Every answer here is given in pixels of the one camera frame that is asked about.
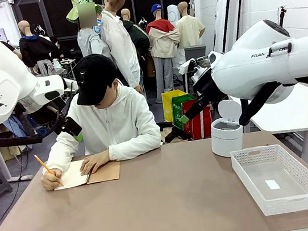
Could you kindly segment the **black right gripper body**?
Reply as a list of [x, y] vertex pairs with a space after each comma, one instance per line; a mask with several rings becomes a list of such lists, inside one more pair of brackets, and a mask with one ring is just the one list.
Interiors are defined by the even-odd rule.
[[197, 102], [199, 105], [209, 102], [220, 102], [227, 98], [227, 95], [217, 87], [211, 76], [211, 68], [207, 69], [193, 85], [194, 92], [198, 93]]

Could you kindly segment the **person's right hand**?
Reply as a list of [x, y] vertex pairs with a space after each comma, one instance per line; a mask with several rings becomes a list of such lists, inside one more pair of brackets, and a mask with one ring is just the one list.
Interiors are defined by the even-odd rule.
[[59, 169], [53, 169], [50, 172], [46, 171], [41, 176], [42, 187], [47, 191], [53, 191], [62, 182], [62, 174], [62, 171]]

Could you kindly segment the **person's left hand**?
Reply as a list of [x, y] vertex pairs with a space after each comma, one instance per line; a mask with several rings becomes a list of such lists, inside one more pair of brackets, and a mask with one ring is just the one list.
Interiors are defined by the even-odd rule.
[[109, 150], [87, 156], [80, 167], [81, 175], [93, 174], [97, 170], [110, 161]]

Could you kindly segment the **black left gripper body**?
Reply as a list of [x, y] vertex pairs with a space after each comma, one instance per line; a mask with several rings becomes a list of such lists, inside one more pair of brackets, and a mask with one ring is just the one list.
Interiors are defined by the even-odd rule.
[[54, 99], [45, 104], [40, 110], [34, 112], [35, 121], [39, 125], [46, 125], [54, 123], [57, 118], [57, 112], [61, 113], [66, 103], [62, 98]]

